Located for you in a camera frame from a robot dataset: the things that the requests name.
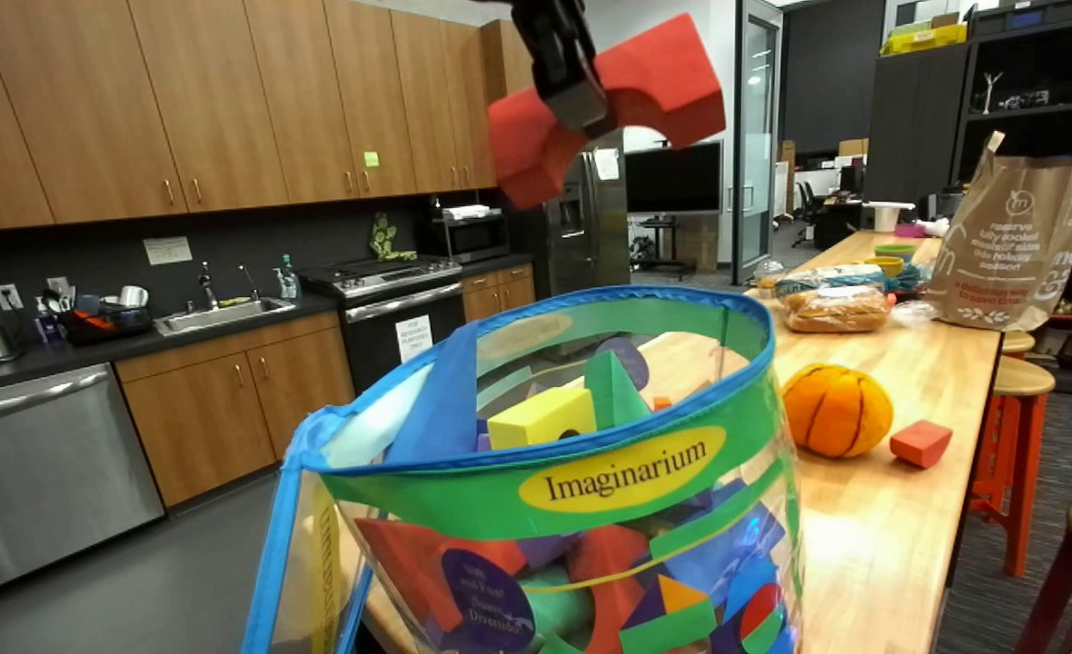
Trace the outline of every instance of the cup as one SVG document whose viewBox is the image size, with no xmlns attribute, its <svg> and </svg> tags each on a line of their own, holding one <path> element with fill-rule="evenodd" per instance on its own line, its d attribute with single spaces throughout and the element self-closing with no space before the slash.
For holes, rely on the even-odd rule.
<svg viewBox="0 0 1072 654">
<path fill-rule="evenodd" d="M 913 205 L 866 205 L 866 209 L 871 209 L 871 233 L 889 235 L 898 233 L 901 211 L 907 211 Z"/>
</svg>

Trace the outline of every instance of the sink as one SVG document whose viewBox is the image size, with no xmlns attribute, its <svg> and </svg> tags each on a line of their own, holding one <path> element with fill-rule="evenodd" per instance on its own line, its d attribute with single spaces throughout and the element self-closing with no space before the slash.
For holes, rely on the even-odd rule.
<svg viewBox="0 0 1072 654">
<path fill-rule="evenodd" d="M 259 300 L 259 301 L 224 307 L 224 309 L 170 313 L 170 315 L 155 315 L 155 334 L 161 337 L 195 334 L 195 330 L 216 330 L 216 329 L 244 323 L 244 321 L 292 313 L 292 309 L 293 301 Z"/>
</svg>

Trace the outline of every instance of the orange ball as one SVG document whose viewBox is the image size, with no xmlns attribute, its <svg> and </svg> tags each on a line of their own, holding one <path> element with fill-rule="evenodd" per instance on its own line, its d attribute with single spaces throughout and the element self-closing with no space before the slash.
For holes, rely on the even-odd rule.
<svg viewBox="0 0 1072 654">
<path fill-rule="evenodd" d="M 860 458 L 895 426 L 895 400 L 866 370 L 816 364 L 786 384 L 787 433 L 820 458 Z"/>
</svg>

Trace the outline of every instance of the backsplash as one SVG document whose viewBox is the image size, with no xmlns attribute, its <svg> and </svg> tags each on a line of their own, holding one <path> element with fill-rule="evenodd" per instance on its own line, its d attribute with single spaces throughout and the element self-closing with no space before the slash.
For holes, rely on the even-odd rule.
<svg viewBox="0 0 1072 654">
<path fill-rule="evenodd" d="M 413 248 L 413 220 L 428 216 L 428 198 L 349 200 L 308 209 L 223 211 L 149 223 L 57 226 L 0 233 L 0 283 L 17 283 L 23 315 L 6 315 L 17 342 L 32 342 L 32 295 L 47 275 L 70 275 L 79 295 L 118 295 L 125 283 L 151 290 L 155 313 L 205 307 L 205 262 L 216 295 L 281 295 L 274 264 L 292 254 L 293 271 L 330 271 L 344 257 L 369 257 L 369 223 L 385 216 L 397 226 L 397 248 Z M 191 262 L 149 264 L 145 235 L 188 235 Z"/>
</svg>

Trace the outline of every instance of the stove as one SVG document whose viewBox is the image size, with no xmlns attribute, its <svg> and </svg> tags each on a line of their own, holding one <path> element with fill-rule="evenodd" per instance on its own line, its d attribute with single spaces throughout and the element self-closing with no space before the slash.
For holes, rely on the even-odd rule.
<svg viewBox="0 0 1072 654">
<path fill-rule="evenodd" d="M 439 254 L 338 262 L 320 275 L 307 275 L 307 286 L 340 307 L 357 393 L 466 323 L 460 264 Z"/>
<path fill-rule="evenodd" d="M 330 271 L 327 286 L 344 301 L 376 301 L 388 295 L 403 295 L 409 286 L 439 286 L 460 280 L 460 264 L 454 257 L 413 257 L 413 262 L 338 262 Z"/>
</svg>

